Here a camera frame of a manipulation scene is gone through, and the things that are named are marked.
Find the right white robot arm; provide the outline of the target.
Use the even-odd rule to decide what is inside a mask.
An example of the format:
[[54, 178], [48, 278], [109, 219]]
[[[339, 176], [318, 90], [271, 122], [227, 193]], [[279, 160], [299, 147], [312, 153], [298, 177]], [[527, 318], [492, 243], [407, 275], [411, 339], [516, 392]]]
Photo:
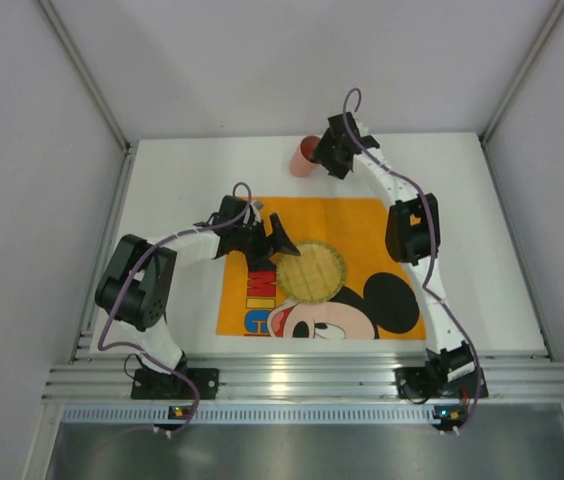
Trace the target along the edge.
[[420, 284], [421, 312], [426, 322], [424, 378], [409, 392], [425, 398], [487, 396], [486, 382], [474, 344], [450, 309], [438, 264], [441, 244], [436, 197], [386, 161], [379, 142], [348, 111], [328, 118], [328, 127], [313, 160], [331, 176], [360, 177], [387, 209], [385, 245], [392, 260], [406, 267]]

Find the orange cartoon mouse cloth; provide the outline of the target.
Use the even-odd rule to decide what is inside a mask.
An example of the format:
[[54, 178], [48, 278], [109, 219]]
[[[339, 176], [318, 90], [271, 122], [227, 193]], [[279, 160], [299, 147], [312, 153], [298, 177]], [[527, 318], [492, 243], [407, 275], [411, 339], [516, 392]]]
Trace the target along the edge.
[[242, 254], [226, 258], [216, 332], [254, 339], [423, 340], [425, 322], [405, 269], [388, 255], [386, 210], [371, 198], [265, 197], [297, 246], [321, 241], [343, 257], [347, 277], [331, 300], [286, 298], [276, 270], [249, 272]]

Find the pink plastic cup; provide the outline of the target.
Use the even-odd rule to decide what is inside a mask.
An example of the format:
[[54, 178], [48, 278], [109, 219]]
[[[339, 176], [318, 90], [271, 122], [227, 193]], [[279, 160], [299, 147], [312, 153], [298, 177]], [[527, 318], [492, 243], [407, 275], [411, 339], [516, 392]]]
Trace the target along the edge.
[[309, 176], [317, 167], [313, 161], [313, 153], [320, 142], [315, 135], [304, 137], [289, 161], [290, 173], [299, 178]]

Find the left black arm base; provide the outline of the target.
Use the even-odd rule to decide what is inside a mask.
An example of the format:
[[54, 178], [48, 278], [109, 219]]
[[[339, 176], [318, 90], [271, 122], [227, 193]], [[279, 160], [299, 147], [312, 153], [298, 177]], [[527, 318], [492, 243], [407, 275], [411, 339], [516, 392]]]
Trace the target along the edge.
[[[201, 400], [214, 400], [219, 389], [220, 371], [215, 368], [192, 368], [185, 376], [197, 388]], [[131, 398], [134, 400], [193, 400], [193, 389], [172, 374], [148, 368], [134, 372]]]

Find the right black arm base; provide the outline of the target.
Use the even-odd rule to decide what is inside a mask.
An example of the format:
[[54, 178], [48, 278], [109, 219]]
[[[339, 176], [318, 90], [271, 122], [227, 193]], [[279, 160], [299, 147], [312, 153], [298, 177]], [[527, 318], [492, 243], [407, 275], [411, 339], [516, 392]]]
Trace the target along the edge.
[[[469, 399], [475, 396], [478, 375], [472, 372], [444, 385], [436, 384], [424, 367], [402, 367], [395, 370], [398, 397], [413, 403], [423, 403], [430, 399]], [[479, 397], [486, 398], [488, 388], [481, 379]]]

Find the woven bamboo round plate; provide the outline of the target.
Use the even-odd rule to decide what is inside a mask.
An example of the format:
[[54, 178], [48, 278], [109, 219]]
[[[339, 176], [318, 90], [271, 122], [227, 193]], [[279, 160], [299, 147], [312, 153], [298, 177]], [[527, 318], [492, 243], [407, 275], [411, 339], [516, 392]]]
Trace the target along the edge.
[[319, 304], [334, 298], [347, 277], [341, 254], [321, 241], [301, 242], [297, 249], [299, 256], [283, 255], [276, 267], [277, 284], [286, 298], [303, 304]]

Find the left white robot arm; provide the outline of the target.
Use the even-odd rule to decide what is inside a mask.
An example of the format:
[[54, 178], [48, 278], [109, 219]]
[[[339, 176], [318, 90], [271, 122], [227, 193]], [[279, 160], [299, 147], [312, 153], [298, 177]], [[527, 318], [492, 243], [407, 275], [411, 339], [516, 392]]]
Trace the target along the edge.
[[210, 218], [164, 239], [123, 236], [102, 274], [95, 304], [107, 314], [95, 349], [108, 353], [129, 349], [161, 374], [186, 361], [165, 318], [174, 273], [178, 268], [244, 255], [249, 267], [268, 267], [276, 254], [298, 256], [279, 216], [269, 216], [267, 232], [261, 207], [251, 198], [226, 195]]

